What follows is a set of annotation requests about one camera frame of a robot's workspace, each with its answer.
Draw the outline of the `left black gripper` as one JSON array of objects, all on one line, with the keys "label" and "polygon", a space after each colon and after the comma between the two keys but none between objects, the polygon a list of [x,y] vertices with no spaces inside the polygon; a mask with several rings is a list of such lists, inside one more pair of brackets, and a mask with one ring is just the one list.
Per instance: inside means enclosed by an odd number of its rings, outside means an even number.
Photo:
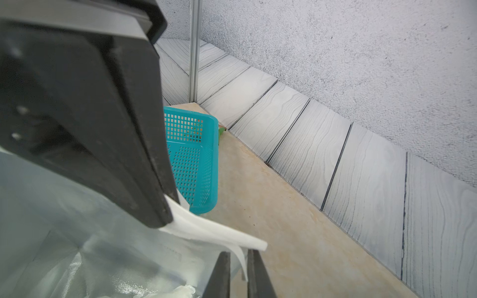
[{"label": "left black gripper", "polygon": [[106,196],[150,228],[178,200],[156,1],[2,1],[1,147]]}]

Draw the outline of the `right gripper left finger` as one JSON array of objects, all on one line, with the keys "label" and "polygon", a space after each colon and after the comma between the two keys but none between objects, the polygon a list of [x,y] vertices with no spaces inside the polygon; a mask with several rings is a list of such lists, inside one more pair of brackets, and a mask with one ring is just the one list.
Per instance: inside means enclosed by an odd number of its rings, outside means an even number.
[{"label": "right gripper left finger", "polygon": [[231,254],[221,252],[202,298],[230,298]]}]

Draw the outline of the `white insulated delivery bag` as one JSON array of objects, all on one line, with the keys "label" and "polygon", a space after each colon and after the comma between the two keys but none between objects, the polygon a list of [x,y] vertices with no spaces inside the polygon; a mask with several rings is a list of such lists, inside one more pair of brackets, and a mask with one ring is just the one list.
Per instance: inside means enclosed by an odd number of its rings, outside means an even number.
[{"label": "white insulated delivery bag", "polygon": [[219,255],[245,271],[267,242],[195,216],[150,228],[101,194],[16,155],[1,154],[1,296],[194,297]]}]

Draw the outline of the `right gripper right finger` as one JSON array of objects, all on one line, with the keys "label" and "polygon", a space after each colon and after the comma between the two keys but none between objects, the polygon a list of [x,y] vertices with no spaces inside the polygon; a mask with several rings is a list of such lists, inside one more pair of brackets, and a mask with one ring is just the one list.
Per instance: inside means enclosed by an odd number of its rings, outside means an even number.
[{"label": "right gripper right finger", "polygon": [[248,251],[247,276],[248,298],[277,298],[266,266],[258,250]]}]

